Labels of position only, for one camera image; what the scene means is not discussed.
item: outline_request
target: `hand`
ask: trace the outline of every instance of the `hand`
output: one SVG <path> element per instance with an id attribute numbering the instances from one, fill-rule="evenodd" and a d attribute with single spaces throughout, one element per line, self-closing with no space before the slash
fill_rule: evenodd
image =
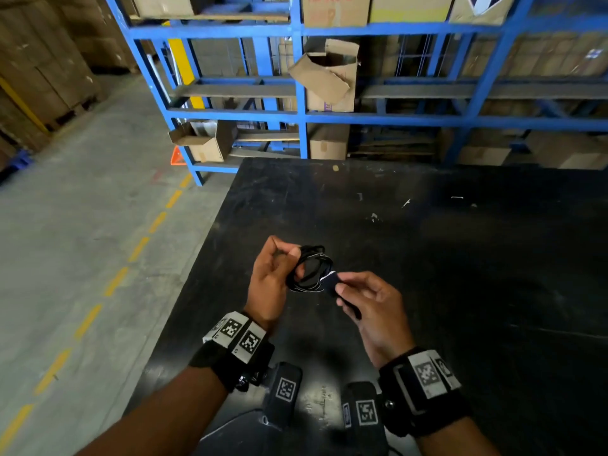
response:
<path id="1" fill-rule="evenodd" d="M 254 262 L 245 312 L 263 329 L 274 326 L 285 306 L 285 280 L 300 259 L 300 246 L 270 236 Z M 304 267 L 296 272 L 300 278 Z"/>
<path id="2" fill-rule="evenodd" d="M 361 311 L 361 320 L 342 298 L 337 304 L 359 327 L 363 346 L 380 369 L 416 346 L 403 308 L 401 293 L 371 272 L 341 272 L 336 292 Z"/>

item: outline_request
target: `blue metal shelving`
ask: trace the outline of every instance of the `blue metal shelving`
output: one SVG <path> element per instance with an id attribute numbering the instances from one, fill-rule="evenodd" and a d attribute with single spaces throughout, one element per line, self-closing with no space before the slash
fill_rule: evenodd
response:
<path id="1" fill-rule="evenodd" d="M 500 71 L 503 68 L 515 40 L 519 35 L 526 33 L 548 33 L 555 31 L 569 31 L 583 33 L 589 31 L 608 31 L 608 11 L 605 5 L 597 5 L 596 0 L 592 12 L 602 14 L 580 14 L 579 11 L 572 15 L 562 13 L 558 15 L 536 14 L 533 9 L 535 0 L 516 0 L 509 18 L 500 27 L 483 25 L 464 25 L 449 22 L 426 22 L 426 23 L 371 23 L 365 27 L 341 27 L 341 28 L 309 28 L 302 24 L 300 15 L 300 0 L 292 0 L 291 5 L 287 2 L 264 2 L 263 0 L 250 0 L 253 10 L 289 12 L 291 22 L 288 23 L 266 23 L 255 21 L 241 21 L 238 23 L 221 23 L 217 21 L 171 21 L 170 27 L 164 27 L 157 21 L 146 21 L 140 25 L 133 25 L 126 15 L 118 0 L 107 0 L 120 29 L 148 83 L 156 103 L 160 108 L 169 128 L 174 129 L 179 119 L 205 120 L 220 119 L 234 120 L 239 122 L 265 122 L 270 130 L 277 130 L 283 123 L 297 124 L 300 135 L 300 156 L 308 158 L 308 137 L 306 131 L 307 123 L 349 123 L 362 125 L 382 126 L 408 126 L 408 127 L 453 127 L 457 128 L 454 142 L 448 151 L 445 162 L 454 163 L 460 153 L 460 149 L 466 143 L 469 133 L 473 128 L 519 128 L 522 130 L 572 130 L 572 131 L 598 131 L 608 132 L 608 119 L 589 117 L 597 101 L 588 101 L 578 109 L 574 115 L 566 114 L 561 107 L 552 100 L 539 99 L 537 105 L 541 110 L 539 117 L 498 117 L 481 115 L 483 104 L 488 99 L 492 86 L 497 82 Z M 244 0 L 224 0 L 225 3 L 243 3 Z M 546 2 L 564 2 L 565 0 L 543 0 Z M 180 108 L 172 104 L 167 98 L 164 88 L 154 69 L 154 65 L 147 59 L 142 40 L 152 40 L 163 69 L 170 79 L 171 87 L 175 88 L 177 82 L 174 77 L 172 65 L 167 62 L 163 54 L 163 48 L 168 38 L 179 38 L 184 41 L 188 59 L 194 71 L 195 78 L 203 84 L 253 84 L 259 77 L 272 76 L 275 71 L 272 63 L 272 48 L 270 37 L 290 38 L 293 45 L 293 60 L 298 60 L 303 52 L 304 40 L 315 36 L 378 36 L 378 35 L 434 35 L 434 45 L 430 42 L 427 57 L 426 71 L 419 75 L 429 77 L 420 79 L 416 77 L 394 77 L 382 78 L 382 84 L 388 85 L 420 85 L 437 83 L 454 83 L 460 76 L 460 71 L 465 63 L 469 47 L 475 35 L 486 34 L 496 38 L 494 48 L 483 74 L 475 81 L 475 88 L 470 99 L 453 101 L 456 110 L 455 115 L 446 114 L 447 100 L 443 105 L 437 107 L 435 114 L 426 114 L 427 108 L 424 99 L 418 103 L 415 114 L 386 113 L 386 99 L 377 100 L 376 113 L 332 113 L 313 112 L 306 110 L 305 89 L 295 83 L 291 78 L 274 78 L 273 81 L 295 85 L 295 98 L 297 101 L 296 111 L 278 110 L 277 99 L 263 99 L 263 109 L 240 109 L 225 110 L 210 108 L 209 99 L 205 99 L 205 109 Z M 438 74 L 439 60 L 445 54 L 444 46 L 447 38 L 459 37 L 459 45 L 454 54 L 451 69 L 444 78 L 433 78 Z M 244 69 L 249 74 L 247 60 L 244 54 L 243 40 L 251 38 L 255 50 L 256 67 L 259 77 L 240 78 L 205 78 L 201 74 L 199 64 L 195 60 L 192 39 L 234 39 L 239 38 L 241 55 L 243 57 Z M 608 75 L 599 80 L 607 80 Z M 222 173 L 234 173 L 238 168 L 221 166 L 217 164 L 196 163 L 187 148 L 180 148 L 189 170 L 193 173 L 198 185 L 202 184 L 201 172 L 213 171 Z"/>

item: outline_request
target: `metal shelf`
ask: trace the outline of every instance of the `metal shelf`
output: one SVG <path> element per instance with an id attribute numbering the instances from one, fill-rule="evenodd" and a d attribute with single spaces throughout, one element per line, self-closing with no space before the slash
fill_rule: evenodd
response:
<path id="1" fill-rule="evenodd" d="M 572 131 L 606 131 L 608 119 L 590 118 L 598 100 L 608 98 L 608 74 L 604 77 L 590 79 L 555 79 L 555 80 L 497 80 L 517 37 L 524 33 L 546 33 L 555 31 L 588 32 L 608 31 L 608 14 L 590 16 L 537 16 L 531 14 L 535 0 L 517 0 L 511 15 L 502 26 L 466 25 L 449 22 L 424 23 L 371 23 L 365 27 L 309 28 L 300 21 L 300 0 L 293 0 L 291 6 L 286 2 L 264 2 L 250 0 L 250 6 L 244 7 L 248 0 L 225 0 L 227 5 L 214 6 L 209 12 L 204 11 L 195 19 L 171 20 L 170 26 L 161 25 L 160 20 L 138 20 L 132 23 L 120 2 L 107 0 L 108 5 L 135 59 L 145 77 L 148 86 L 156 99 L 165 121 L 173 129 L 179 119 L 221 119 L 238 122 L 265 122 L 271 131 L 280 130 L 281 124 L 297 124 L 299 128 L 299 150 L 301 158 L 308 158 L 307 123 L 348 123 L 383 126 L 421 126 L 458 128 L 454 141 L 447 152 L 445 162 L 454 163 L 460 150 L 466 143 L 473 128 L 519 128 L 522 130 L 572 130 Z M 260 13 L 273 13 L 274 19 L 285 18 L 290 21 L 260 22 L 247 20 L 222 23 L 214 20 L 222 12 L 242 13 L 250 11 L 249 18 L 257 19 Z M 496 38 L 496 47 L 490 55 L 483 74 L 478 79 L 459 79 L 467 53 L 475 34 L 488 34 Z M 269 37 L 290 38 L 293 46 L 293 60 L 298 60 L 303 52 L 303 40 L 313 36 L 372 36 L 372 35 L 435 35 L 434 45 L 429 43 L 429 55 L 426 70 L 419 75 L 426 77 L 384 77 L 361 79 L 358 81 L 358 97 L 376 101 L 376 113 L 337 113 L 311 112 L 306 110 L 305 90 L 291 78 L 271 76 L 275 70 L 272 62 L 272 48 Z M 438 72 L 438 63 L 446 41 L 457 35 L 458 49 L 452 66 L 445 78 L 434 78 Z M 167 95 L 160 82 L 154 65 L 148 61 L 141 40 L 152 40 L 159 53 L 161 64 L 171 77 L 171 65 L 164 60 L 162 49 L 168 39 L 184 40 L 185 53 L 192 67 L 194 83 L 178 86 L 174 80 L 173 90 Z M 241 55 L 244 69 L 249 75 L 249 67 L 243 53 L 243 40 L 251 38 L 254 50 L 257 73 L 260 76 L 224 78 L 202 76 L 199 64 L 194 59 L 192 39 L 240 39 Z M 190 98 L 202 98 L 204 109 L 183 108 Z M 210 98 L 233 97 L 240 99 L 241 104 L 235 110 L 210 108 Z M 289 98 L 297 102 L 297 111 L 279 110 L 277 98 Z M 250 109 L 254 99 L 261 99 L 263 110 Z M 418 109 L 414 114 L 395 114 L 386 112 L 387 99 L 419 99 Z M 436 114 L 425 114 L 425 99 L 440 99 Z M 538 105 L 538 117 L 494 117 L 480 115 L 487 99 L 533 99 Z M 579 109 L 577 115 L 566 114 L 559 104 L 552 99 L 581 99 L 589 101 Z M 452 102 L 457 115 L 446 115 L 447 103 Z M 273 149 L 280 149 L 277 142 L 272 142 Z M 196 163 L 187 148 L 180 148 L 188 168 L 198 185 L 202 184 L 200 172 L 219 171 L 235 172 L 238 169 L 239 157 L 230 156 L 226 163 Z"/>

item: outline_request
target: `motion capture device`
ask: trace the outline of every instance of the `motion capture device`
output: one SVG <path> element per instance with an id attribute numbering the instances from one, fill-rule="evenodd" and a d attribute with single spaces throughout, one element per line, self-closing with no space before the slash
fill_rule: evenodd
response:
<path id="1" fill-rule="evenodd" d="M 364 456 L 388 453 L 384 428 L 417 438 L 471 415 L 459 380 L 435 350 L 416 347 L 387 363 L 378 385 L 378 395 L 369 382 L 349 383 L 341 392 L 349 445 Z"/>
<path id="2" fill-rule="evenodd" d="M 274 345 L 268 342 L 266 330 L 247 314 L 230 312 L 202 342 L 189 365 L 211 368 L 229 393 L 234 389 L 247 392 L 250 384 L 264 387 L 262 422 L 285 430 L 294 414 L 302 370 L 286 362 L 268 367 Z"/>
<path id="3" fill-rule="evenodd" d="M 296 292 L 321 293 L 326 292 L 332 298 L 338 298 L 336 285 L 341 282 L 338 273 L 333 270 L 333 261 L 325 254 L 323 245 L 304 245 L 300 247 L 300 260 L 295 266 L 304 264 L 304 276 L 296 280 L 295 269 L 287 276 L 287 288 Z M 352 309 L 357 320 L 361 320 L 361 311 L 354 304 L 342 298 Z"/>

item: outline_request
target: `blue shelf frame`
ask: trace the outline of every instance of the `blue shelf frame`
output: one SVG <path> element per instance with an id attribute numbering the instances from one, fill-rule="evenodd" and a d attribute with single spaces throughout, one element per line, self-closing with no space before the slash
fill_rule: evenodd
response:
<path id="1" fill-rule="evenodd" d="M 243 0 L 225 0 L 227 3 L 243 3 Z M 310 28 L 301 22 L 300 0 L 293 0 L 291 6 L 288 3 L 264 2 L 263 0 L 251 0 L 254 10 L 283 10 L 289 11 L 291 21 L 289 23 L 263 23 L 254 21 L 241 21 L 238 23 L 221 23 L 217 21 L 171 21 L 170 27 L 162 25 L 137 25 L 131 24 L 119 0 L 107 0 L 108 5 L 118 26 L 120 27 L 126 42 L 131 48 L 137 65 L 142 71 L 148 87 L 152 92 L 161 113 L 170 129 L 175 129 L 179 119 L 205 120 L 220 119 L 234 121 L 251 121 L 266 123 L 271 130 L 278 129 L 280 123 L 298 124 L 300 134 L 300 157 L 308 158 L 308 136 L 307 123 L 348 123 L 367 125 L 391 125 L 391 126 L 421 126 L 421 127 L 452 127 L 457 128 L 454 141 L 448 150 L 445 163 L 453 164 L 458 159 L 460 150 L 467 142 L 469 134 L 474 128 L 519 128 L 522 130 L 572 130 L 572 131 L 597 131 L 608 132 L 608 119 L 589 118 L 589 114 L 597 101 L 589 101 L 579 108 L 574 115 L 567 115 L 561 111 L 554 101 L 543 99 L 537 102 L 542 109 L 541 117 L 492 117 L 480 115 L 480 111 L 492 85 L 497 80 L 503 64 L 513 46 L 516 38 L 523 33 L 546 33 L 552 31 L 608 31 L 608 15 L 592 16 L 531 16 L 530 9 L 535 0 L 516 0 L 509 18 L 499 27 L 484 25 L 467 25 L 449 22 L 422 22 L 422 23 L 371 23 L 364 27 L 338 27 L 338 28 Z M 497 35 L 497 45 L 490 56 L 483 75 L 477 81 L 475 92 L 469 102 L 460 100 L 452 101 L 458 115 L 446 115 L 447 101 L 443 101 L 436 114 L 425 114 L 424 100 L 414 115 L 387 114 L 384 99 L 377 100 L 377 112 L 366 113 L 337 113 L 337 112 L 313 112 L 306 109 L 306 95 L 304 87 L 295 83 L 295 94 L 297 100 L 297 112 L 277 110 L 276 99 L 263 99 L 263 109 L 254 110 L 224 110 L 209 108 L 209 100 L 206 99 L 207 108 L 197 109 L 175 109 L 171 108 L 170 102 L 165 97 L 163 86 L 157 79 L 153 65 L 149 63 L 143 51 L 141 40 L 152 40 L 159 55 L 161 64 L 169 78 L 171 87 L 175 88 L 177 82 L 169 64 L 162 54 L 168 38 L 182 39 L 190 65 L 197 79 L 201 72 L 192 50 L 192 39 L 204 38 L 245 38 L 253 39 L 255 58 L 260 76 L 273 75 L 271 50 L 269 37 L 291 37 L 293 43 L 293 57 L 298 60 L 303 53 L 303 38 L 310 36 L 367 36 L 367 35 L 437 35 L 435 45 L 430 55 L 426 76 L 435 76 L 440 59 L 442 46 L 446 37 L 451 34 L 460 34 L 459 48 L 456 52 L 452 69 L 444 83 L 455 81 L 465 62 L 467 52 L 476 33 Z M 244 52 L 241 41 L 241 54 Z M 216 83 L 232 83 L 240 79 L 225 78 L 215 79 Z M 408 84 L 416 83 L 416 78 L 386 78 L 384 84 Z M 222 167 L 217 165 L 206 165 L 196 163 L 191 153 L 185 147 L 181 147 L 182 155 L 193 174 L 197 185 L 202 185 L 201 173 L 219 172 L 236 173 L 236 167 Z"/>

